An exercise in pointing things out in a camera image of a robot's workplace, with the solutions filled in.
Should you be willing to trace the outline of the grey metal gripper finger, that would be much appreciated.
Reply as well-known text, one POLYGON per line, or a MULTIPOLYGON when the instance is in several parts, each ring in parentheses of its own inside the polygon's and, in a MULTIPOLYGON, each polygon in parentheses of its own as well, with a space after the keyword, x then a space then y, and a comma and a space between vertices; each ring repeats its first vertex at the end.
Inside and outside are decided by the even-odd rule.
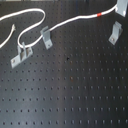
POLYGON ((128 0, 117 0, 117 6, 115 12, 125 17, 127 7, 128 7, 128 0))

